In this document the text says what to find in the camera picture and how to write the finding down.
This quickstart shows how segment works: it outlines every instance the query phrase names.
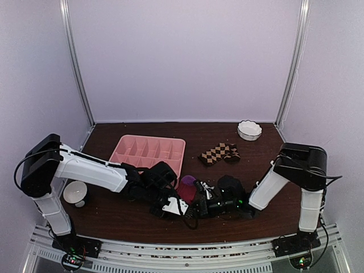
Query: pink tray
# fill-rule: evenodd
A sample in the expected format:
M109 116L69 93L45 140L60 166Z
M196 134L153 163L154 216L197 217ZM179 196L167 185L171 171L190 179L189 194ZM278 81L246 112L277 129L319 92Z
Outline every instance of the pink tray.
M183 139L124 135L116 145L110 161L147 168L164 161L174 170L179 181L185 146Z

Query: checkered cloth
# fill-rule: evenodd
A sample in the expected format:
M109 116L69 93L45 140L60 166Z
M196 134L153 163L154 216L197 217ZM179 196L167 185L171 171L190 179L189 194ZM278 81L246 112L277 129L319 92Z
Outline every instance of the checkered cloth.
M227 162L236 162L240 160L237 146L235 144L219 143L215 148L203 152L198 158L206 166L212 166L221 159L227 159Z

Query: scalloped white bowl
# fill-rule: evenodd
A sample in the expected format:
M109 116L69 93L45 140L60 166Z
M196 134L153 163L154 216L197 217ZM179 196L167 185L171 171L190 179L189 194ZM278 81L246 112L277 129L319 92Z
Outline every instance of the scalloped white bowl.
M262 134L262 128L254 121L242 121L238 125L239 136L247 141L255 141Z

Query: white wall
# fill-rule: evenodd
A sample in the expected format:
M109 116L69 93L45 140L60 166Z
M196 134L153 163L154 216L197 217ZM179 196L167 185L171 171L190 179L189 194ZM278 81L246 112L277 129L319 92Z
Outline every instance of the white wall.
M0 272L19 272L40 215L14 168L49 133L78 148L88 123L58 0L2 1L0 37Z
M363 272L364 248L364 2L313 1L298 81L284 122L288 141L322 146L328 175L325 215L338 223Z
M69 1L95 120L274 121L300 5L300 0Z

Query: dark wood tabletop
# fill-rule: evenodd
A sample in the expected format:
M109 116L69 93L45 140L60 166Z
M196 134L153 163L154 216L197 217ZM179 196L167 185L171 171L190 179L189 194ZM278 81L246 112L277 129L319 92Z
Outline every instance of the dark wood tabletop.
M223 175L238 178L247 192L270 167L283 141L273 124L260 124L263 133L255 142L241 139L236 123L113 123L98 124L83 152L109 160L125 134L181 138L186 141L181 177L192 175L215 185ZM197 158L220 142L237 144L241 160L223 160L211 167ZM297 232L301 191L288 183L258 218L244 220L234 214L199 220L189 230L181 219L165 220L149 213L143 201L128 201L120 193L88 185L90 201L76 209L62 200L79 234L104 239L144 243L215 243L244 241Z

